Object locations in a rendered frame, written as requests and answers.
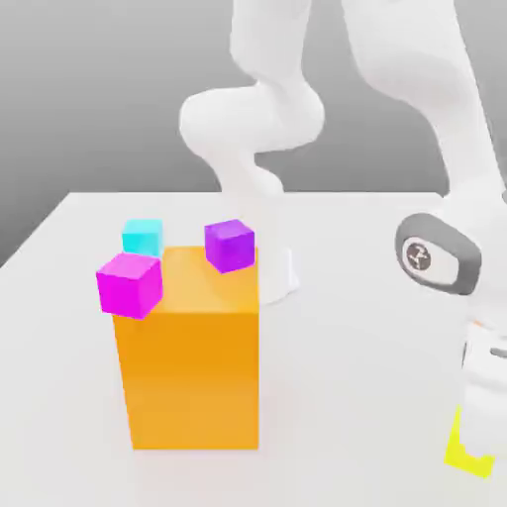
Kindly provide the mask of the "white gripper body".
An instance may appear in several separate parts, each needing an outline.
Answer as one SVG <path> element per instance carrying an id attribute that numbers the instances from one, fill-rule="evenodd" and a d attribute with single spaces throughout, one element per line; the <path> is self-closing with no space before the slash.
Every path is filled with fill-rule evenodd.
<path id="1" fill-rule="evenodd" d="M 477 323 L 469 324 L 461 370 L 467 384 L 507 393 L 507 336 Z"/>

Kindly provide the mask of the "large orange box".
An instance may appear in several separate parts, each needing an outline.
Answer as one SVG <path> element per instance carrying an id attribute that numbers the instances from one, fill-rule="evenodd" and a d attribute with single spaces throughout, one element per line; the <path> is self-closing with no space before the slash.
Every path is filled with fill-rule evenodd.
<path id="1" fill-rule="evenodd" d="M 257 267 L 222 274 L 201 247 L 161 267 L 161 301 L 113 320 L 134 449 L 257 449 Z"/>

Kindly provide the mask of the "small purple cube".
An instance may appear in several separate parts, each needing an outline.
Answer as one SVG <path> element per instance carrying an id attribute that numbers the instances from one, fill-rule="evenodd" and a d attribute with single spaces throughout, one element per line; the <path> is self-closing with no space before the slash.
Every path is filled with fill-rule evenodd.
<path id="1" fill-rule="evenodd" d="M 206 225 L 206 259 L 222 274 L 254 265 L 254 231 L 238 219 Z"/>

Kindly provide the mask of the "small magenta cube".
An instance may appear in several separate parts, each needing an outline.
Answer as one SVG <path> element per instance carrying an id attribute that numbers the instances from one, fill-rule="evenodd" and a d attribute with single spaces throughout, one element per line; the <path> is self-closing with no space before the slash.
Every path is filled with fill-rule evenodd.
<path id="1" fill-rule="evenodd" d="M 118 253 L 96 271 L 96 279 L 104 313 L 143 320 L 163 296 L 158 257 Z"/>

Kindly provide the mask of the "small yellow cube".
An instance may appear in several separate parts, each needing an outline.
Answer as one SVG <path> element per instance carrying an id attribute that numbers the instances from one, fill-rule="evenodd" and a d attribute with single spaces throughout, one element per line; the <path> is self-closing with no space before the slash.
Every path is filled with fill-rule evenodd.
<path id="1" fill-rule="evenodd" d="M 464 445 L 460 442 L 460 416 L 461 407 L 457 405 L 444 455 L 444 464 L 481 478 L 487 478 L 491 475 L 495 457 L 473 456 L 465 450 Z"/>

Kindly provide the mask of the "small cyan cube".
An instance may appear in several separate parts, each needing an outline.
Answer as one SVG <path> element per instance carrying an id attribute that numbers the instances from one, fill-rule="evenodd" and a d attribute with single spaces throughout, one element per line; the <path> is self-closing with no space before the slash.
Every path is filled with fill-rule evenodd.
<path id="1" fill-rule="evenodd" d="M 123 251 L 161 257 L 163 227 L 160 219 L 130 219 L 122 230 Z"/>

